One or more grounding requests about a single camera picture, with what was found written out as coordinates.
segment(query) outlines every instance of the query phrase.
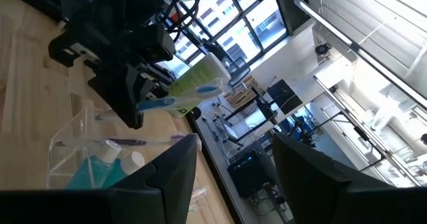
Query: blue object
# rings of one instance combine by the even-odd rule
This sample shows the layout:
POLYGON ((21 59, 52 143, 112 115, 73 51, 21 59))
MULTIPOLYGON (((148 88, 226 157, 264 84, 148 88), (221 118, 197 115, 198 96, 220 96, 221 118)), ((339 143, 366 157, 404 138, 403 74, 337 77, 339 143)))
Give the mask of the blue object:
POLYGON ((113 165, 111 166, 111 171, 107 179, 104 181, 104 184, 102 185, 102 187, 111 187, 112 185, 116 184, 117 182, 127 177, 127 174, 121 168, 120 163, 121 163, 120 159, 116 159, 113 162, 113 165))
POLYGON ((153 108, 167 107, 175 103, 175 97, 165 97, 158 100, 144 101, 138 103, 136 109, 138 112, 147 111, 153 108))
MULTIPOLYGON (((102 181, 107 177, 111 170, 111 164, 103 162, 95 155, 91 156, 89 161, 92 166, 95 186, 100 187, 102 181)), ((93 187, 90 178, 89 163, 88 160, 85 159, 66 186, 66 189, 92 189, 93 187)))
POLYGON ((195 90, 200 94, 210 93, 212 91, 216 91, 218 87, 211 85, 204 85, 201 87, 197 87, 195 90))

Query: window frame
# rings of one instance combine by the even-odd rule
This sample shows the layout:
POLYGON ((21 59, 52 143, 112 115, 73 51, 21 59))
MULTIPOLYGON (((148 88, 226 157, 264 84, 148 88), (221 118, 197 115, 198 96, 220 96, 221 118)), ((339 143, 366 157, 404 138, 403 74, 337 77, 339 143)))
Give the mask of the window frame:
MULTIPOLYGON (((199 21, 198 19, 195 19, 194 23, 196 25, 199 26, 199 28, 201 29, 201 31, 203 31, 203 33, 205 33, 209 39, 208 41, 211 43, 215 43, 218 45, 217 40, 225 33, 227 33, 236 23, 238 23, 239 21, 243 20, 244 23, 246 24, 247 28, 250 31, 250 35, 252 35, 252 37, 254 38, 254 41, 256 42, 257 46, 260 48, 260 52, 255 55, 255 57, 252 57, 252 59, 250 59, 247 63, 248 65, 252 65, 254 64, 260 57, 262 57, 263 55, 265 55, 269 50, 271 50, 274 46, 276 46, 280 41, 282 41, 283 39, 285 39, 289 33, 288 33, 288 28, 286 27, 286 22, 284 20, 284 16, 282 13, 282 7, 280 5, 279 0, 276 0, 276 3, 278 4, 278 8, 280 11, 280 16, 283 20, 283 24, 285 25, 286 28, 286 32, 280 36, 277 40, 275 40, 273 43, 269 44, 267 47, 263 47, 262 42, 260 40, 260 38, 256 35, 256 32, 254 30, 254 27, 251 26, 250 22, 248 21, 248 18, 246 17, 246 15, 248 13, 250 13, 252 10, 254 10, 259 4, 260 2, 258 0, 256 0, 254 3, 252 3, 248 8, 246 9, 242 9, 242 7, 239 4, 238 0, 232 0, 232 5, 234 7, 236 7, 236 9, 238 10, 238 14, 225 26, 223 27, 220 31, 218 31, 218 33, 216 33, 215 35, 212 35, 209 31, 208 31, 208 27, 203 25, 201 23, 201 21, 199 21)), ((184 10, 189 11, 189 8, 184 2, 180 3, 181 6, 183 7, 184 10)), ((189 65, 198 55, 203 53, 203 50, 201 49, 201 47, 197 47, 198 50, 191 54, 187 59, 183 60, 182 58, 180 58, 181 60, 183 60, 183 62, 187 65, 189 65)), ((227 53, 227 58, 232 60, 232 58, 230 57, 230 55, 227 53)))

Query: desk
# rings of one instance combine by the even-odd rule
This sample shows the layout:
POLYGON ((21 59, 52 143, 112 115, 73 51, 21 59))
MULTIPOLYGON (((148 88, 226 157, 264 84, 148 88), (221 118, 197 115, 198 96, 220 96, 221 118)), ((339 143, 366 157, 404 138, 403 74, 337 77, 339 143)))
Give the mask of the desk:
MULTIPOLYGON (((93 76, 81 62, 73 68, 50 60, 47 45, 59 34, 49 18, 20 0, 0 0, 0 189, 42 189, 52 136, 77 114, 84 103, 107 105, 86 85, 93 76)), ((148 113, 140 130, 126 133, 167 141, 189 133, 185 119, 164 111, 148 113)), ((151 161, 161 147, 146 147, 151 161)), ((232 223, 218 186, 201 153, 197 155, 195 187, 208 186, 201 209, 188 223, 232 223)))

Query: white wall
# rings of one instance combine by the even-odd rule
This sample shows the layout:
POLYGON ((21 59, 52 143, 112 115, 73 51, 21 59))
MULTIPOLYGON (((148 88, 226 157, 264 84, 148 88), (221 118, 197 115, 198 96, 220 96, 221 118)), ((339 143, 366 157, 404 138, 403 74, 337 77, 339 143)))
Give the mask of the white wall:
POLYGON ((399 15, 375 0, 310 0, 310 6, 356 42, 379 27, 361 45, 427 96, 427 85, 423 83, 427 74, 427 56, 424 55, 417 68, 407 76, 408 69, 426 44, 427 19, 417 21, 420 17, 414 19, 413 15, 407 15, 410 10, 397 8, 390 0, 381 1, 389 3, 387 6, 399 15))

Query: clear acrylic holder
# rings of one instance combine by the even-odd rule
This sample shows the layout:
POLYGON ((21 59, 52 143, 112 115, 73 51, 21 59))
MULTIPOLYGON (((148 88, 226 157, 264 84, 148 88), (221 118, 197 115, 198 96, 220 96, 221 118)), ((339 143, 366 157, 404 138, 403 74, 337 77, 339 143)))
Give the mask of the clear acrylic holder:
MULTIPOLYGON (((46 188, 64 189, 84 161, 97 153, 104 136, 112 136, 118 128, 114 121, 95 121, 102 111, 87 105, 51 139, 47 160, 46 188)), ((102 183, 93 181, 91 162, 88 162, 91 187, 102 183)))

